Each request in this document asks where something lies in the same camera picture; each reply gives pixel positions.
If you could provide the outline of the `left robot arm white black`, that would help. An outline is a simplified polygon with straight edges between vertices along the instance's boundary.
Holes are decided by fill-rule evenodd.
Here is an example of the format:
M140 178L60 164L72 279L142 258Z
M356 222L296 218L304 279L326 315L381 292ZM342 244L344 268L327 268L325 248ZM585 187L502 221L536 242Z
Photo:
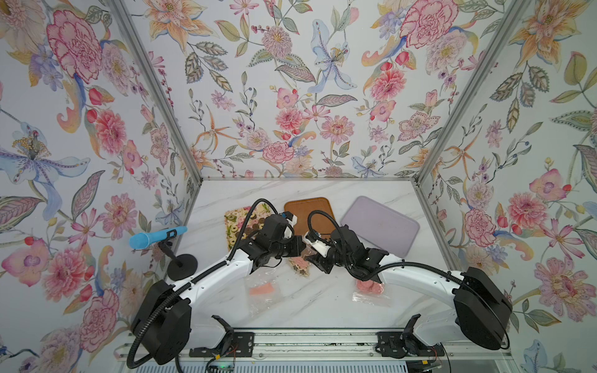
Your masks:
M289 211L270 215L261 230L237 239L229 255L208 269L172 284L158 281L152 285L131 324L135 339L127 354L127 368L139 368L150 360L159 365L177 360L193 334L192 314L201 303L265 267L272 258L300 256L306 244L295 234L297 221Z

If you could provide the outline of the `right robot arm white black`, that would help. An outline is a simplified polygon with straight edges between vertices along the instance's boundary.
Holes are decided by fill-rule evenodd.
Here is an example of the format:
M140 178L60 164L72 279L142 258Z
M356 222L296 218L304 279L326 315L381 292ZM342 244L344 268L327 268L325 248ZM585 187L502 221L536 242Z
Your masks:
M459 340L491 351L509 348L506 326L512 305L482 270L448 271L408 262L385 250L365 247L346 226L333 231L329 239L310 232L303 241L315 252L307 260L326 274L343 267L359 281L398 285L448 307L410 317L401 335L407 354L415 348Z

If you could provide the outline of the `ziploc bag beige cookies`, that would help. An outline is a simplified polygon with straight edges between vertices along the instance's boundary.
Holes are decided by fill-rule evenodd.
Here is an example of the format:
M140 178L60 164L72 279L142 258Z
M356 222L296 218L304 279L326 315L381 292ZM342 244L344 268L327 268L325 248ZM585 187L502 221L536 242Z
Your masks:
M291 257L288 259L289 266L292 270L301 277L308 278L310 276L309 269L312 264L306 260L308 256L314 255L316 252L311 248L307 247L304 249L300 256Z

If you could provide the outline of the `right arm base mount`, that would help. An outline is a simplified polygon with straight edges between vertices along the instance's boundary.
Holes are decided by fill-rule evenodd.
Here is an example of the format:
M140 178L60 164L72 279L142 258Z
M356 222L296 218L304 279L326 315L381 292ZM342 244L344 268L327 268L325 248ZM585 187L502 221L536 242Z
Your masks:
M414 335L416 322L420 314L413 315L402 331L386 331L376 334L377 344L375 351L383 357L402 359L404 357L437 357L442 356L442 347L422 343Z

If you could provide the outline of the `ziploc bag round cookies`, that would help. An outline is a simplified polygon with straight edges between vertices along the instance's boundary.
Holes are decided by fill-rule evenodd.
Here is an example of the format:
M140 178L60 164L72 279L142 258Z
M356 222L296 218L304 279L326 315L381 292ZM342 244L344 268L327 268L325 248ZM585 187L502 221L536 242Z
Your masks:
M282 294L273 271L255 272L244 280L247 305L255 316L272 309L282 300Z

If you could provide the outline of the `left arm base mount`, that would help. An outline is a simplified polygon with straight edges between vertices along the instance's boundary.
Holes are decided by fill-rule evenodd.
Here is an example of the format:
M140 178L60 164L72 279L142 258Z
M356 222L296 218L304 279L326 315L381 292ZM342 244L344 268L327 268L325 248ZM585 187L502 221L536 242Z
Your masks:
M190 357L252 357L255 333L232 328L218 315L191 324L187 348Z

